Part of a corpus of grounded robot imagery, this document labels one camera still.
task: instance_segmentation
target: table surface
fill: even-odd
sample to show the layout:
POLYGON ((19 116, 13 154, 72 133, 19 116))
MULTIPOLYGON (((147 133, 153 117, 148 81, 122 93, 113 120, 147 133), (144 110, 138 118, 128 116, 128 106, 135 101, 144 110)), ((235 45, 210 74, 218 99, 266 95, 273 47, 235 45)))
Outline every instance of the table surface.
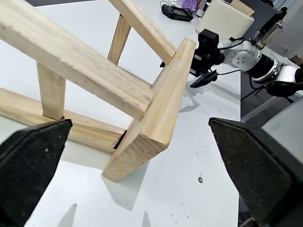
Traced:
MULTIPOLYGON (((138 0, 143 10, 178 46, 197 40, 191 23, 165 17, 158 1, 138 0)), ((104 0, 38 8, 87 45, 107 56, 118 12, 104 0)), ((1 87, 40 100, 36 62, 0 42, 1 87)), ((119 65, 152 83, 160 58, 132 29, 119 65)), ((233 68, 220 65, 218 72, 233 68)), ((189 76, 188 85, 194 77, 189 76)), ((67 81, 65 109, 127 128, 131 117, 67 81)), ((169 148, 119 183, 101 177, 110 155, 67 141, 56 174, 26 227, 55 227, 77 204, 74 227, 235 227, 238 192, 221 160, 208 120, 240 119, 240 73, 204 88, 187 87, 169 148)), ((0 117, 0 141, 25 127, 0 117)))

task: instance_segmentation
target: dark floor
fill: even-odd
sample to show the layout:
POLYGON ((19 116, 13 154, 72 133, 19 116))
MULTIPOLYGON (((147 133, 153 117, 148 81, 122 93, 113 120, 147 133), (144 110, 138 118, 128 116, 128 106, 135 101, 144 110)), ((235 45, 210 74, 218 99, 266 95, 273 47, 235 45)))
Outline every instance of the dark floor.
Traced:
MULTIPOLYGON (((260 85, 253 83, 254 87, 259 87, 260 85)), ((249 77, 247 74, 241 74, 241 98, 247 95, 249 92, 253 91, 250 87, 249 77)), ((265 90, 262 90, 257 95, 251 95, 250 97, 244 99, 241 102, 241 117, 245 116, 267 100, 269 100, 272 96, 269 95, 265 90)), ((286 99, 281 99, 270 108, 264 110, 259 113, 255 117, 251 118, 247 123, 253 124, 258 127, 262 127, 266 122, 268 122, 272 117, 274 117, 277 113, 288 107, 290 103, 286 99)))

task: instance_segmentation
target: wooden beam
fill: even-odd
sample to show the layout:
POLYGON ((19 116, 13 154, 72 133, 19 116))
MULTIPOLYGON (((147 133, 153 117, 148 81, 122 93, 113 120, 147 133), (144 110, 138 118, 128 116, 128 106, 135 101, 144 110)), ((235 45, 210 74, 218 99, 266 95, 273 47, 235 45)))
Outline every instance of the wooden beam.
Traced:
POLYGON ((132 27, 127 23, 124 17, 120 15, 116 26, 114 38, 107 57, 107 59, 115 65, 117 65, 119 62, 121 53, 124 49, 131 28, 132 27))
POLYGON ((141 119, 153 93, 24 0, 0 1, 0 38, 51 71, 141 119))
POLYGON ((176 47, 133 0, 109 0, 147 44, 168 64, 176 47))
POLYGON ((63 118, 65 78, 37 63, 43 115, 55 120, 63 118))
POLYGON ((185 39, 156 80, 142 120, 133 120, 102 175, 113 182, 165 150, 172 138, 196 43, 185 39))
MULTIPOLYGON (((0 115, 26 125, 36 125, 53 121, 42 115, 41 102, 20 94, 0 88, 0 115)), ((66 119, 71 119, 73 127, 69 139, 114 152, 113 147, 118 142, 124 129, 112 126, 94 119, 64 111, 66 119)))

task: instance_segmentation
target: wooden leg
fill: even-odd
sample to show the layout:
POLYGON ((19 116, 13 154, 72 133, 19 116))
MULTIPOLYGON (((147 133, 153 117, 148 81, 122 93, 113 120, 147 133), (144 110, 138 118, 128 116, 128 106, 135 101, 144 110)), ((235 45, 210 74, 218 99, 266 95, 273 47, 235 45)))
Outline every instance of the wooden leg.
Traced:
POLYGON ((153 93, 24 0, 0 0, 0 39, 136 119, 153 93))
POLYGON ((107 59, 115 65, 117 65, 119 62, 121 53, 124 49, 131 28, 132 27, 127 23, 124 17, 120 15, 116 26, 114 38, 107 57, 107 59))
MULTIPOLYGON (((0 88, 0 115, 14 121, 36 125, 51 122, 53 119, 42 115, 41 102, 0 88)), ((72 120, 73 127, 69 139, 84 143, 108 152, 119 141, 124 129, 94 119, 64 111, 64 117, 72 120)))
POLYGON ((102 175, 113 182, 165 150, 177 120, 196 43, 185 39, 152 86, 154 99, 141 120, 133 120, 102 175))
POLYGON ((165 64, 170 63, 176 47, 134 0, 109 0, 165 64))
POLYGON ((65 78, 37 63, 43 115, 55 120, 63 118, 65 78))

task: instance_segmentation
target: wooden plank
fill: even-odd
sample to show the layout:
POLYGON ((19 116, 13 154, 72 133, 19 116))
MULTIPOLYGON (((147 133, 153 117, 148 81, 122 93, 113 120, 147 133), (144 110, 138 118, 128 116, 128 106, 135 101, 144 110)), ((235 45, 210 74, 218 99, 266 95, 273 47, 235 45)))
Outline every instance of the wooden plank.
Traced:
POLYGON ((155 97, 142 120, 133 120, 102 175, 113 182, 165 150, 172 138, 196 43, 185 39, 152 89, 155 97))
POLYGON ((123 70, 127 72, 127 75, 132 75, 132 77, 129 77, 129 81, 133 81, 136 84, 140 85, 141 87, 150 90, 150 88, 152 86, 150 83, 148 83, 145 80, 143 80, 143 79, 135 76, 134 74, 132 74, 131 72, 129 72, 129 71, 125 70, 125 69, 123 69, 123 70))
POLYGON ((251 16, 254 14, 254 10, 252 8, 250 8, 249 6, 247 6, 246 4, 244 4, 243 2, 241 2, 240 0, 233 0, 231 2, 231 6, 235 9, 237 9, 238 11, 246 14, 247 16, 251 16))
MULTIPOLYGON (((26 125, 36 125, 53 121, 42 115, 41 102, 0 88, 0 115, 26 125)), ((71 119, 73 127, 69 139, 114 152, 113 147, 125 132, 124 129, 94 119, 64 111, 66 119, 71 119)))
POLYGON ((65 78, 37 63, 43 115, 55 120, 63 118, 65 78))
POLYGON ((0 1, 0 38, 53 72, 141 119, 152 100, 150 89, 24 0, 0 1))
POLYGON ((107 57, 107 59, 115 65, 117 65, 119 62, 121 53, 124 49, 131 28, 132 27, 127 23, 124 17, 120 15, 116 26, 114 38, 107 57))
POLYGON ((147 44, 168 64, 176 47, 133 0, 109 0, 147 44))

